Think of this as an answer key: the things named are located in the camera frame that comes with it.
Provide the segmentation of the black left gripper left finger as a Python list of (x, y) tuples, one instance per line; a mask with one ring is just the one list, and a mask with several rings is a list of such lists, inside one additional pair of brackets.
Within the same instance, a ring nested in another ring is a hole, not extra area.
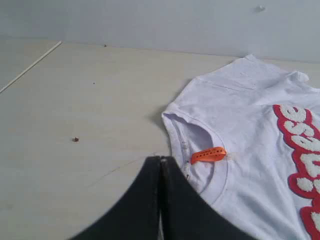
[(161, 158), (147, 157), (131, 186), (102, 217), (73, 240), (156, 240)]

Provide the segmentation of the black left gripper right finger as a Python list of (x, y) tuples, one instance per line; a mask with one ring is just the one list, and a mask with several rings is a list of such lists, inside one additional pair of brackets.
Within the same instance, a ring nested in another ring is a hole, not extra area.
[(253, 240), (213, 210), (189, 184), (176, 160), (160, 158), (159, 206), (164, 240)]

